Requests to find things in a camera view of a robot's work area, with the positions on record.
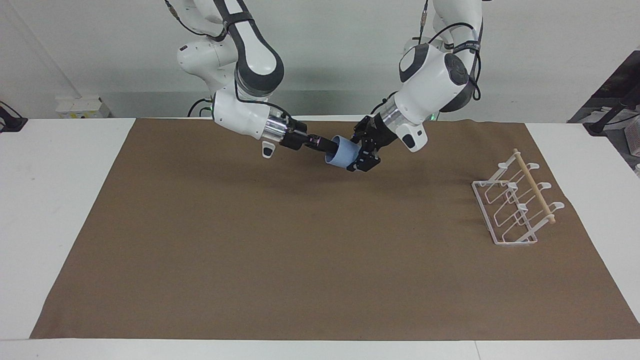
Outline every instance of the black bracket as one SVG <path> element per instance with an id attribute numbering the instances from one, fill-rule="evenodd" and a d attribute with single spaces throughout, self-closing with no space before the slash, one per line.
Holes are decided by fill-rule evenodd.
<path id="1" fill-rule="evenodd" d="M 4 125 L 4 127 L 0 129 L 0 133 L 17 133 L 18 131 L 22 130 L 22 128 L 24 127 L 24 124 L 26 124 L 27 121 L 29 120 L 29 119 L 25 119 L 24 117 L 19 117 L 14 119 L 15 119 L 14 125 L 12 127 L 9 127 L 8 125 Z"/>
<path id="2" fill-rule="evenodd" d="M 17 133 L 22 130 L 28 120 L 24 117 L 11 116 L 2 106 L 0 106 L 0 118 L 4 122 L 3 128 L 0 129 L 2 133 Z"/>
<path id="3" fill-rule="evenodd" d="M 599 130 L 599 131 L 597 129 L 594 130 L 593 126 L 595 124 L 596 124 L 595 122 L 585 122 L 582 125 L 591 136 L 607 136 L 607 133 L 604 130 Z"/>
<path id="4" fill-rule="evenodd" d="M 367 125 L 369 121 L 373 119 L 370 116 L 365 116 L 362 120 L 358 121 L 356 126 L 353 127 L 353 135 L 351 136 L 351 141 L 354 143 L 360 142 L 360 140 L 367 134 Z"/>
<path id="5" fill-rule="evenodd" d="M 358 157 L 354 162 L 347 166 L 349 171 L 369 171 L 380 163 L 378 151 L 375 149 L 375 142 L 372 139 L 363 139 Z"/>

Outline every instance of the white wall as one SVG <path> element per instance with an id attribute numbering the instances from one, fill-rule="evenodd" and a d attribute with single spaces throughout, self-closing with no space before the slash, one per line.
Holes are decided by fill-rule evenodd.
<path id="1" fill-rule="evenodd" d="M 116 116 L 184 116 L 207 95 L 176 63 L 176 50 L 195 37 L 162 0 L 4 1 L 79 91 L 101 95 Z M 294 114 L 365 113 L 397 90 L 397 61 L 423 5 L 245 2 L 285 62 L 273 100 Z M 441 119 L 564 122 L 640 43 L 637 0 L 496 0 L 483 10 L 483 100 Z M 55 117 L 54 96 L 68 90 L 2 13 L 0 99 L 28 117 Z"/>

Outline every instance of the light blue cylinder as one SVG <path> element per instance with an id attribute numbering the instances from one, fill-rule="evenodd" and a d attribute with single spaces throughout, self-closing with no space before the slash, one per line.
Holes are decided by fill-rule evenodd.
<path id="1" fill-rule="evenodd" d="M 339 135 L 334 136 L 331 141 L 338 144 L 338 151 L 335 154 L 324 155 L 324 160 L 327 164 L 347 168 L 352 162 L 356 161 L 358 152 L 360 152 L 358 144 Z"/>

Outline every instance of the black strap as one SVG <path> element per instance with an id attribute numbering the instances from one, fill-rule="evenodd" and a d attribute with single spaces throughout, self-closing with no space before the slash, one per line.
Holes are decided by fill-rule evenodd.
<path id="1" fill-rule="evenodd" d="M 225 39 L 225 37 L 227 37 L 227 34 L 229 33 L 229 26 L 237 22 L 249 21 L 249 20 L 253 20 L 253 16 L 251 15 L 250 12 L 239 12 L 239 13 L 229 14 L 229 16 L 222 22 L 223 27 L 222 27 L 222 31 L 220 31 L 220 35 L 217 35 L 211 38 L 215 42 L 221 42 L 222 40 Z"/>
<path id="2" fill-rule="evenodd" d="M 453 53 L 459 53 L 460 51 L 463 50 L 471 50 L 471 53 L 473 54 L 476 51 L 480 51 L 480 42 L 475 41 L 475 40 L 469 40 L 466 41 L 456 47 L 453 48 Z"/>
<path id="3" fill-rule="evenodd" d="M 253 20 L 253 16 L 251 16 L 250 12 L 231 13 L 225 19 L 223 24 L 225 26 L 225 29 L 228 29 L 229 26 L 231 26 L 231 25 L 233 25 L 233 24 L 235 24 L 237 22 L 248 21 L 248 20 Z"/>

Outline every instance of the white robot link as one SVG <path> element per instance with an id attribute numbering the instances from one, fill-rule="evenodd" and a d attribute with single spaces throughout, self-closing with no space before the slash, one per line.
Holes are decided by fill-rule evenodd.
<path id="1" fill-rule="evenodd" d="M 479 99 L 482 0 L 433 0 L 436 36 L 411 47 L 399 63 L 402 87 L 377 113 L 364 117 L 350 139 L 308 134 L 307 125 L 268 101 L 282 82 L 284 65 L 262 37 L 243 0 L 165 0 L 173 16 L 203 39 L 178 51 L 178 62 L 203 79 L 213 120 L 236 133 L 262 140 L 270 158 L 275 143 L 325 153 L 331 165 L 368 171 L 380 163 L 380 148 L 399 138 L 411 152 L 423 148 L 422 123 L 439 111 L 455 111 Z M 420 33 L 426 21 L 425 4 Z"/>

